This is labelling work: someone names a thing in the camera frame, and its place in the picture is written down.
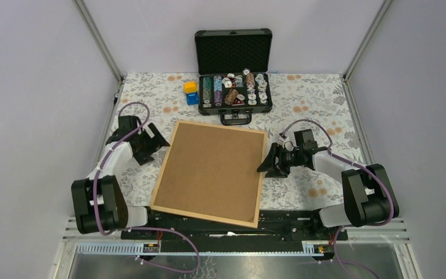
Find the gray wall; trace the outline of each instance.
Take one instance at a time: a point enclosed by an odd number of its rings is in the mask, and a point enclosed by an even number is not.
[[[0,278],[46,278],[116,83],[72,1],[0,1]]]
[[[85,0],[123,73],[197,72],[197,30],[268,27],[270,71],[342,73],[382,0]]]
[[[394,1],[351,78],[424,278],[446,278],[446,1]]]

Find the light wood edge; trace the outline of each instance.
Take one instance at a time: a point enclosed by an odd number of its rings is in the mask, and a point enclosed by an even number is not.
[[[239,226],[249,227],[249,228],[257,228],[257,224],[258,224],[258,219],[254,219],[253,222],[245,222],[245,221],[241,221],[241,220],[217,217],[217,216],[213,216],[213,215],[206,215],[206,214],[189,212],[189,211],[173,209],[173,208],[166,208],[164,206],[158,206],[158,205],[152,205],[151,208],[153,210],[158,210],[161,212],[182,215],[182,216],[187,216],[187,217],[193,217],[193,218],[198,218],[198,219],[204,219],[204,220],[209,220],[209,221],[216,221],[216,222],[220,222],[220,223],[239,225]]]
[[[167,150],[167,153],[165,154],[165,158],[163,159],[163,164],[161,164],[160,173],[158,174],[158,179],[156,181],[156,185],[153,189],[151,201],[150,201],[150,207],[154,210],[177,214],[177,215],[183,215],[188,217],[194,217],[199,219],[205,219],[205,220],[211,220],[211,221],[217,221],[221,223],[227,223],[227,224],[236,224],[244,227],[251,227],[251,228],[257,228],[257,224],[259,221],[259,209],[261,206],[261,192],[262,192],[262,184],[264,180],[264,173],[260,173],[259,176],[259,185],[257,187],[257,199],[256,199],[256,209],[254,214],[254,221],[253,222],[245,222],[241,220],[235,220],[235,219],[229,219],[229,218],[223,218],[223,217],[217,217],[212,215],[206,215],[206,214],[200,214],[195,212],[189,212],[179,209],[173,209],[173,208],[166,208],[164,206],[157,206],[154,205],[154,201],[156,199],[156,195],[158,194],[158,189],[161,184],[161,178],[163,177],[163,171],[165,170],[165,167],[167,165],[168,156],[170,155],[171,145],[174,143],[175,135],[177,133],[177,129],[180,123],[184,124],[194,124],[194,125],[200,125],[200,126],[207,126],[207,127],[215,127],[215,128],[225,128],[230,130],[238,130],[238,131],[244,131],[244,132],[252,132],[252,133],[258,133],[264,135],[264,140],[262,143],[262,157],[261,162],[264,160],[266,156],[266,147],[267,147],[267,140],[268,140],[268,133],[266,131],[260,131],[260,130],[251,130],[251,129],[244,129],[244,128],[237,128],[237,127],[229,127],[229,126],[221,126],[221,125],[215,125],[215,124],[208,124],[208,123],[200,123],[195,121],[187,121],[187,120],[177,120],[177,123],[175,124],[174,131],[172,132],[172,137],[170,139],[170,147]]]

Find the floral pattern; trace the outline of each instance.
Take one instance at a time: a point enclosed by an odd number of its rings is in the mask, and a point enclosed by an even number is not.
[[[221,124],[219,116],[203,116],[196,105],[187,105],[182,86],[188,81],[198,82],[198,78],[195,73],[131,73],[125,79],[117,112],[127,103],[144,102],[150,108],[149,121],[167,140],[170,140],[177,120]],[[274,104],[272,111],[252,115],[252,122],[244,126],[267,131],[268,148],[291,122],[309,118],[326,128],[334,142],[332,149],[335,153],[358,162],[363,160],[338,74],[270,74],[269,85]],[[143,120],[146,110],[134,105],[126,108],[123,115],[137,115]],[[116,128],[117,116],[110,132]],[[319,146],[329,143],[318,127],[307,123],[297,123],[288,136],[293,139],[292,131],[304,128],[313,130]],[[154,162],[142,167],[135,160],[127,164],[120,186],[128,205],[149,204],[166,151],[166,148],[157,151],[153,154]],[[262,186],[261,209],[314,210],[342,201],[339,182],[305,167],[292,168],[288,178],[265,178]]]

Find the blue block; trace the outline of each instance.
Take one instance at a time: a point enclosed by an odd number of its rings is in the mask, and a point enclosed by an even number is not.
[[[187,99],[188,105],[197,105],[199,103],[199,96],[197,96],[197,92],[185,94],[185,98]]]

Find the wooden board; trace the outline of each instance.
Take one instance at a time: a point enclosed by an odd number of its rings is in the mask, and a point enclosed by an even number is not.
[[[161,212],[257,227],[267,133],[179,120],[153,190]]]

